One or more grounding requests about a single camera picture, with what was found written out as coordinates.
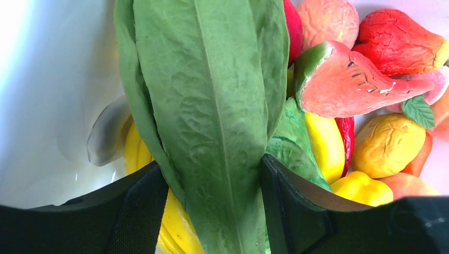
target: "small green leaf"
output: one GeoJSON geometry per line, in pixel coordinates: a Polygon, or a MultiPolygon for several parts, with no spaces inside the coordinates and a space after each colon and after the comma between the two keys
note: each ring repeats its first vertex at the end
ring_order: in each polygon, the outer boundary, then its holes
{"type": "Polygon", "coordinates": [[[434,112],[424,100],[424,95],[417,95],[401,104],[404,114],[426,129],[435,127],[434,112]]]}

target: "toy food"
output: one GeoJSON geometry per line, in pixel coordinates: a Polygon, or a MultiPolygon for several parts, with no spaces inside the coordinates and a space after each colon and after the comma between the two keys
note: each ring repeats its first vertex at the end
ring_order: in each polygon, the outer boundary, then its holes
{"type": "Polygon", "coordinates": [[[340,197],[365,205],[379,206],[393,201],[393,191],[388,185],[360,171],[349,173],[330,188],[340,197]]]}
{"type": "MultiPolygon", "coordinates": [[[[128,131],[123,158],[126,175],[136,172],[154,160],[137,132],[135,123],[132,123],[128,131]]],[[[157,245],[162,251],[170,254],[204,253],[189,216],[171,189],[168,190],[157,245]]]]}
{"type": "Polygon", "coordinates": [[[427,132],[436,139],[449,142],[449,89],[430,108],[434,112],[435,127],[427,132]]]}
{"type": "Polygon", "coordinates": [[[342,177],[345,167],[345,146],[337,123],[332,118],[306,113],[306,127],[318,168],[332,184],[342,177]]]}
{"type": "Polygon", "coordinates": [[[117,1],[114,24],[133,119],[205,252],[252,254],[290,39],[282,3],[224,3],[117,1]]]}
{"type": "Polygon", "coordinates": [[[422,179],[406,174],[397,173],[394,176],[379,179],[393,191],[393,199],[405,196],[439,196],[439,192],[425,183],[422,179]]]}
{"type": "Polygon", "coordinates": [[[386,75],[438,70],[449,58],[449,42],[444,37],[391,8],[374,11],[362,20],[353,50],[386,75]]]}
{"type": "Polygon", "coordinates": [[[287,94],[286,99],[294,96],[294,77],[293,70],[287,71],[287,94]]]}
{"type": "Polygon", "coordinates": [[[425,139],[426,130],[403,114],[376,116],[355,138],[352,169],[371,178],[392,176],[416,157],[425,139]]]}
{"type": "Polygon", "coordinates": [[[293,97],[285,102],[281,119],[265,152],[276,157],[296,174],[330,191],[329,184],[313,157],[304,112],[298,108],[293,97]]]}
{"type": "Polygon", "coordinates": [[[347,0],[303,0],[297,7],[302,19],[302,51],[324,41],[339,41],[348,48],[358,35],[358,13],[347,0]]]}
{"type": "Polygon", "coordinates": [[[433,137],[426,133],[426,140],[424,141],[423,147],[419,150],[418,155],[404,168],[402,173],[407,173],[419,177],[424,168],[424,164],[429,158],[430,152],[432,151],[433,137]]]}
{"type": "MultiPolygon", "coordinates": [[[[424,100],[427,102],[427,104],[432,105],[443,96],[444,92],[446,92],[447,87],[449,86],[449,67],[443,66],[439,70],[434,70],[422,74],[394,75],[391,78],[402,80],[431,80],[435,84],[435,88],[424,93],[424,100]]],[[[385,109],[395,113],[402,113],[401,103],[387,106],[385,107],[385,109]]]]}
{"type": "Polygon", "coordinates": [[[354,152],[355,143],[355,121],[354,117],[335,118],[340,134],[342,135],[343,144],[345,145],[345,167],[343,168],[342,177],[346,176],[351,163],[352,154],[354,152]]]}
{"type": "Polygon", "coordinates": [[[430,80],[391,79],[368,58],[337,41],[302,53],[294,71],[299,106],[327,118],[366,114],[434,88],[430,80]]]}
{"type": "Polygon", "coordinates": [[[301,53],[302,21],[292,1],[284,0],[285,19],[290,36],[289,66],[301,53]]]}

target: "white surface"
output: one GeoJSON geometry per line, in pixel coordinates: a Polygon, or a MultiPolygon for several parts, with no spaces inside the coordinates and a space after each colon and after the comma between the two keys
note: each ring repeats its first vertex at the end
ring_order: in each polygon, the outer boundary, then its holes
{"type": "MultiPolygon", "coordinates": [[[[397,7],[449,38],[447,0],[350,2],[361,19],[397,7]]],[[[1,204],[61,204],[123,176],[122,160],[95,167],[85,147],[101,110],[122,94],[113,3],[0,1],[1,204]]],[[[449,194],[444,155],[449,144],[435,141],[422,178],[449,194]]]]}

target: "toy watermelon slice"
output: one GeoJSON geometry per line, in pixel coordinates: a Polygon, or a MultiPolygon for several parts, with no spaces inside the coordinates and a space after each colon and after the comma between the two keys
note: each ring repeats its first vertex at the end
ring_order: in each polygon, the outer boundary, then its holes
{"type": "Polygon", "coordinates": [[[337,41],[306,50],[295,61],[295,96],[306,112],[351,117],[403,102],[434,88],[430,80],[399,80],[337,41]]]}

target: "red chili pepper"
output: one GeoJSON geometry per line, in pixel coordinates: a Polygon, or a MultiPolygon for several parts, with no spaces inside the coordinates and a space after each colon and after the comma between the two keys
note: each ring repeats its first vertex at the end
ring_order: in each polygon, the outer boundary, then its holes
{"type": "Polygon", "coordinates": [[[419,177],[421,175],[421,171],[424,168],[424,164],[429,158],[430,152],[432,151],[433,146],[433,137],[426,133],[426,140],[424,141],[424,145],[419,150],[418,155],[404,168],[402,173],[407,173],[410,175],[414,175],[419,177]]]}
{"type": "Polygon", "coordinates": [[[342,135],[343,144],[345,145],[345,167],[343,168],[342,177],[346,176],[351,162],[352,154],[354,152],[355,130],[354,117],[335,118],[338,129],[342,135]]]}

